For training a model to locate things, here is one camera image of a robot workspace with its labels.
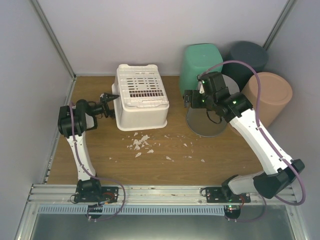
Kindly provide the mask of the silver wire mesh bin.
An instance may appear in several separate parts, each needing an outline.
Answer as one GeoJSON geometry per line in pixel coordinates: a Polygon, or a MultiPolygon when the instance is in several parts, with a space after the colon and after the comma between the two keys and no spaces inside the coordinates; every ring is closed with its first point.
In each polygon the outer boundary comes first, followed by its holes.
{"type": "MultiPolygon", "coordinates": [[[[234,94],[240,91],[237,83],[229,76],[222,75],[229,93],[234,94]]],[[[218,123],[220,118],[214,111],[209,111],[211,120],[218,123]]],[[[217,137],[227,128],[227,123],[222,119],[221,123],[215,124],[207,116],[206,109],[189,107],[186,113],[186,123],[189,129],[198,136],[205,138],[217,137]]]]}

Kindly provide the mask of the white plastic tub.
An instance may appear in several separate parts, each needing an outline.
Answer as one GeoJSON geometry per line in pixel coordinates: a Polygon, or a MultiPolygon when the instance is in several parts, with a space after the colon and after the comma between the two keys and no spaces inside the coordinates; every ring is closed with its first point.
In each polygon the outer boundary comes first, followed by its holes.
{"type": "Polygon", "coordinates": [[[120,64],[111,86],[116,125],[124,132],[161,129],[167,125],[170,103],[158,71],[148,64],[120,64]]]}

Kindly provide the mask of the green plastic bin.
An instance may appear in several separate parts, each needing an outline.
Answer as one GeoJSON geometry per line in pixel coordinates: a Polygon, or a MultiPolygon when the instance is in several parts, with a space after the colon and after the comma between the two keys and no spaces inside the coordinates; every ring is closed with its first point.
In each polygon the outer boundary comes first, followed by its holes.
{"type": "Polygon", "coordinates": [[[180,94],[184,96],[185,90],[196,90],[197,76],[222,62],[220,51],[214,44],[203,43],[188,46],[183,54],[179,74],[180,94]]]}

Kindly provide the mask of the dark grey plastic bin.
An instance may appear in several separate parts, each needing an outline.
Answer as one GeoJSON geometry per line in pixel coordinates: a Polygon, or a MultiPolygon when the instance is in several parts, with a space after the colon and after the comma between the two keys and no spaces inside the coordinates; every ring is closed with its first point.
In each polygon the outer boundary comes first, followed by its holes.
{"type": "MultiPolygon", "coordinates": [[[[225,61],[237,60],[250,65],[257,73],[262,72],[269,60],[267,51],[260,45],[250,41],[235,42],[225,61]]],[[[222,74],[232,78],[242,91],[249,79],[254,75],[246,66],[239,63],[228,63],[222,67],[222,74]]]]}

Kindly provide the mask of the salmon pink plastic bin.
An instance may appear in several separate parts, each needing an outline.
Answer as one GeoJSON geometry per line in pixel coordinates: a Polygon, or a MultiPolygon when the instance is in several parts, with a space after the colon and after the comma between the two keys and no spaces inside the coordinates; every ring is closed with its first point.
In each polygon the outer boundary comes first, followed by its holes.
{"type": "MultiPolygon", "coordinates": [[[[290,84],[281,76],[271,72],[257,73],[260,79],[259,119],[265,128],[277,118],[293,96],[290,84]]],[[[258,83],[253,75],[241,91],[256,110],[258,83]]]]}

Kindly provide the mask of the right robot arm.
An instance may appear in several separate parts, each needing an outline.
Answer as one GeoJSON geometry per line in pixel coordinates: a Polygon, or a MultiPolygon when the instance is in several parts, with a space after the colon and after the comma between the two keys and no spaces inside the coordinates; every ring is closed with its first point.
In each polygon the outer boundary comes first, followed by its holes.
{"type": "Polygon", "coordinates": [[[234,175],[222,184],[221,196],[228,203],[240,194],[258,193],[266,199],[278,196],[305,169],[301,159],[293,159],[272,138],[248,98],[241,92],[231,94],[223,75],[210,72],[198,77],[200,89],[185,90],[186,107],[215,112],[220,121],[230,124],[244,138],[258,158],[263,171],[234,175]]]}

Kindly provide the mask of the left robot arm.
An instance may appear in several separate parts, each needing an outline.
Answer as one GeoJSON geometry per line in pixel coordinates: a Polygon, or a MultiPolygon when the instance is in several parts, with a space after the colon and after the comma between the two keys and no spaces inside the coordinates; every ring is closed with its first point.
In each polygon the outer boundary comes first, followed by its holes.
{"type": "Polygon", "coordinates": [[[59,109],[57,127],[67,140],[77,169],[77,185],[73,195],[74,203],[115,203],[118,187],[103,187],[94,169],[86,143],[86,133],[98,127],[98,117],[115,118],[115,110],[108,105],[119,96],[102,93],[99,101],[78,100],[59,109]]]}

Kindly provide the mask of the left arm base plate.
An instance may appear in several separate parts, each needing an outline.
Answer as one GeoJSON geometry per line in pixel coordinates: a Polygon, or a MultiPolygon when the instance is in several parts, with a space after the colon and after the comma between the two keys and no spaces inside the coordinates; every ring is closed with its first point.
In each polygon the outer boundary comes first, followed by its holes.
{"type": "Polygon", "coordinates": [[[98,190],[83,190],[76,189],[76,192],[72,194],[69,201],[72,204],[78,203],[101,203],[111,204],[118,201],[119,188],[116,186],[102,186],[98,190]]]}

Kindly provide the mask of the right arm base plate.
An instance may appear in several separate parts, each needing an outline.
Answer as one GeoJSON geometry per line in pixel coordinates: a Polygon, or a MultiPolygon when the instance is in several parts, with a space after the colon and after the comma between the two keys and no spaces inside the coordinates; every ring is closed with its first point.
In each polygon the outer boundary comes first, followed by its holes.
{"type": "Polygon", "coordinates": [[[237,195],[231,191],[225,191],[221,186],[207,186],[201,188],[199,193],[206,198],[207,203],[245,204],[251,202],[249,194],[237,195]]]}

